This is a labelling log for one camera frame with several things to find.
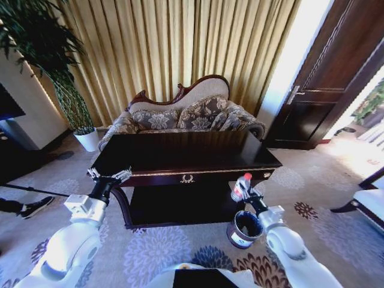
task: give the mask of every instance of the floor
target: floor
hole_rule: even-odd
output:
[[[383,235],[359,212],[329,211],[349,201],[367,174],[365,168],[356,168],[356,163],[361,163],[361,150],[351,151],[351,156],[345,147],[341,148],[342,142],[350,143],[344,137],[350,135],[341,134],[311,151],[271,150],[284,166],[257,187],[264,192],[268,205],[283,206],[287,225],[303,237],[316,259],[344,287],[382,287]],[[64,139],[55,153],[56,160],[13,183],[64,194],[88,194],[93,182],[86,176],[86,169],[97,153],[85,152],[73,136]],[[126,192],[131,196],[131,189]],[[0,196],[23,203],[44,197],[5,188],[0,188]],[[0,287],[13,287],[29,273],[45,252],[48,239],[69,223],[64,200],[57,197],[28,220],[0,212]],[[250,269],[262,287],[290,287],[281,264],[267,249],[264,236],[251,248],[239,250],[228,241],[226,226],[219,223],[125,230],[118,204],[111,198],[100,229],[103,246],[76,287],[145,287],[164,268],[180,262],[233,271]]]
[[[316,149],[332,156],[347,170],[365,179],[384,166],[384,152],[372,143],[358,140],[367,128],[354,123],[348,127],[356,132],[342,131],[329,144],[319,145]]]

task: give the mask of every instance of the throw pillow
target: throw pillow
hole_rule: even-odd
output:
[[[162,130],[176,128],[179,118],[177,110],[150,111],[139,110],[132,114],[140,130]]]
[[[223,95],[200,99],[181,112],[177,127],[192,130],[209,129],[217,115],[226,107],[227,99]]]
[[[229,114],[220,131],[234,131],[239,130],[241,126],[241,120],[236,114]]]
[[[213,121],[211,130],[218,131],[221,128],[221,126],[223,126],[223,124],[225,123],[227,117],[228,117],[228,114],[226,112],[224,111],[220,112],[216,116],[215,120]]]

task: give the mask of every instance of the person's leg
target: person's leg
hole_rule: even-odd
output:
[[[18,201],[5,200],[0,198],[0,211],[10,213],[20,213],[23,209],[23,204]]]
[[[55,198],[52,196],[45,197],[43,200],[39,202],[34,202],[30,204],[26,204],[23,206],[23,209],[20,212],[20,215],[24,219],[31,218],[38,211],[42,210],[44,207],[48,206]]]

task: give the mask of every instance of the sofa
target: sofa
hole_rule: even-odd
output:
[[[139,92],[100,140],[101,152],[114,134],[178,133],[248,129],[259,140],[265,126],[229,100],[228,81],[219,75],[200,78],[168,102],[155,102]]]

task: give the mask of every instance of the drawer handle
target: drawer handle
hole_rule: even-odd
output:
[[[190,175],[190,178],[188,180],[185,179],[185,175],[182,176],[182,179],[180,181],[180,183],[192,183],[194,182],[193,180],[193,175]]]

